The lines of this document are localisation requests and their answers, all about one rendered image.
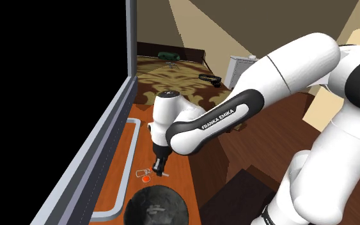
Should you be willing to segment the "orange wooden desk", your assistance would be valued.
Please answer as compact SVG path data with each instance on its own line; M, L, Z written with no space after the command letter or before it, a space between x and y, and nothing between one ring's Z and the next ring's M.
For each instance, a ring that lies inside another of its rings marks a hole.
M141 126L123 205L126 206L129 199L138 190L144 187L151 185L165 185L178 192L185 200L189 211L189 225L202 225L199 212L200 204L198 203L195 191L196 185L192 179L189 157L172 153L169 156L165 167L165 172L169 174L168 177L159 177L155 174L151 174L150 181L144 183L141 178L136 176L137 171L151 167L155 160L155 155L152 151L152 140L147 128L147 124L152 121L152 112L152 105L143 104L133 104L129 112L129 117L139 119L141 121ZM125 124L118 147L116 148L116 152L111 161L107 176L95 205L96 212L108 211L115 205L134 129L135 124Z

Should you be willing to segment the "grey framed window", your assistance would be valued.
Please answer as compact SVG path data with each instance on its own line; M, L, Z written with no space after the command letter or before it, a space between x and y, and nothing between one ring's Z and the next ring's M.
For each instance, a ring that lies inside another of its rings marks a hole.
M127 119L136 0L0 0L0 225L86 225Z

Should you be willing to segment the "black round bowl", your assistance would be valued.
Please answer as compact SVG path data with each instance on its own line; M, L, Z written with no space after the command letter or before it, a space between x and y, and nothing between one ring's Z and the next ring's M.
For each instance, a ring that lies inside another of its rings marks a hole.
M153 185L130 198L123 225L189 225L189 212L176 191L164 185Z

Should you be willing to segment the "grey rectangular rim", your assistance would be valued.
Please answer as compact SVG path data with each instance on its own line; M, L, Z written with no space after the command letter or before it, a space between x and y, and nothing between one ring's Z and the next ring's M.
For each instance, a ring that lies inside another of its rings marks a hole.
M141 127L141 121L137 118L128 118L126 123L134 123L135 129L132 135L126 163L123 168L123 174L121 176L121 182L116 196L115 205L112 209L108 211L93 212L90 219L91 222L106 222L114 220L115 218L117 218L117 216L121 214L121 211L123 210L125 196L127 192L127 185L131 174L132 162L134 159L137 139Z

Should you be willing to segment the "bed with patterned cover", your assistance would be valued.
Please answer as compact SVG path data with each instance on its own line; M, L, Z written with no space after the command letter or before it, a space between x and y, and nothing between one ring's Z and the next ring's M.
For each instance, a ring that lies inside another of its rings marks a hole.
M159 52L175 52L180 55L175 62L179 69L170 67L159 59ZM199 74L212 75L205 64L205 51L154 43L137 42L137 95L136 104L152 105L162 91L175 90L190 102L209 110L221 103L230 90L221 83L215 88L198 78Z

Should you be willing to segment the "white chest of drawers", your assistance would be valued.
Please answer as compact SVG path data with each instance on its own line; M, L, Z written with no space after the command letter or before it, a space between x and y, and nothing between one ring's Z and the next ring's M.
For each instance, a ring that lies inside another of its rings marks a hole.
M248 57L230 56L230 63L228 65L224 85L232 90L242 73L256 61L258 61L258 58L254 55L249 55Z

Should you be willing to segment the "black belt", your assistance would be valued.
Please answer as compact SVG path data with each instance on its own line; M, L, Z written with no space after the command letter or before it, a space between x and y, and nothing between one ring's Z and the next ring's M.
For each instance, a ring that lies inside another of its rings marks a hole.
M221 87L221 78L215 75L199 74L198 78L202 81L211 83L215 88Z

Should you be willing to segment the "green pillow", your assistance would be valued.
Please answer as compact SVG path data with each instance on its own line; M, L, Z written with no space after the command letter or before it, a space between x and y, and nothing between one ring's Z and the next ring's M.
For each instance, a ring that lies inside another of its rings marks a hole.
M166 60L166 61L180 60L180 55L175 52L159 52L157 57L161 60Z

